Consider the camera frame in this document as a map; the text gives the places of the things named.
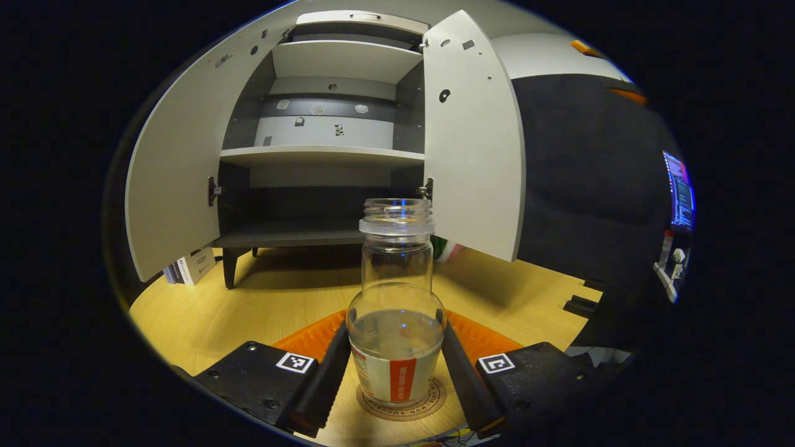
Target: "computer screen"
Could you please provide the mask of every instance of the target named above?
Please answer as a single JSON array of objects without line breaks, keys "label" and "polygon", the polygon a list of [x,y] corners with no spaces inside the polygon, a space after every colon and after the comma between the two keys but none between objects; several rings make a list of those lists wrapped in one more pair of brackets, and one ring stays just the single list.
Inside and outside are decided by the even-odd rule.
[{"label": "computer screen", "polygon": [[692,230],[693,190],[688,179],[688,171],[684,163],[673,155],[663,151],[665,167],[668,170],[668,181],[671,185],[671,226]]}]

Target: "cabinet shelf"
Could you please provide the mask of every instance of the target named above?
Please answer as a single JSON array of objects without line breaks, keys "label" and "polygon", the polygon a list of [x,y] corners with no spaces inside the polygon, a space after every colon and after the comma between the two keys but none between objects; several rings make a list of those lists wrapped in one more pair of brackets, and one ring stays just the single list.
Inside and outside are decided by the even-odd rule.
[{"label": "cabinet shelf", "polygon": [[418,52],[357,41],[299,41],[276,45],[276,77],[338,76],[397,84],[422,60]]},{"label": "cabinet shelf", "polygon": [[359,220],[274,220],[248,223],[213,242],[219,248],[304,247],[363,243]]},{"label": "cabinet shelf", "polygon": [[329,164],[406,168],[422,165],[424,154],[350,146],[255,146],[221,151],[221,161],[245,168],[276,164]]}]

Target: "cabinet leg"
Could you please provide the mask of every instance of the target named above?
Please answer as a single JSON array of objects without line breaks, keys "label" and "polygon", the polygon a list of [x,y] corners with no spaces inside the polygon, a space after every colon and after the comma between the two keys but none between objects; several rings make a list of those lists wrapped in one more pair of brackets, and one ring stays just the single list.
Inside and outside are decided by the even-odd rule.
[{"label": "cabinet leg", "polygon": [[227,289],[234,289],[235,269],[238,266],[238,258],[240,255],[244,255],[247,252],[247,249],[241,248],[223,249],[223,281],[226,283]]}]

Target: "dark shelf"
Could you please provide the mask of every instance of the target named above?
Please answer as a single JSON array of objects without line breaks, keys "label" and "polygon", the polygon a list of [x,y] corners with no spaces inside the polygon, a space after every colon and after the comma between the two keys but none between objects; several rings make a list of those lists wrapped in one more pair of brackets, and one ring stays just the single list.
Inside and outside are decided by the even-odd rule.
[{"label": "dark shelf", "polygon": [[304,247],[363,243],[359,220],[274,220],[248,223],[212,243],[218,248]]}]

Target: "cabinet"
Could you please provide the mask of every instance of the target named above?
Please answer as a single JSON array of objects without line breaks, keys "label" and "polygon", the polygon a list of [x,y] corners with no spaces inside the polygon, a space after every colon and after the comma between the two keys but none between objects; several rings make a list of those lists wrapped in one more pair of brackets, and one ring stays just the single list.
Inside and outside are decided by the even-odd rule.
[{"label": "cabinet", "polygon": [[413,195],[428,179],[439,236],[514,260],[524,137],[478,24],[465,11],[433,27],[279,13],[273,32],[253,22],[194,62],[144,125],[125,201],[139,278],[208,244],[234,255],[361,242],[364,199]]}]

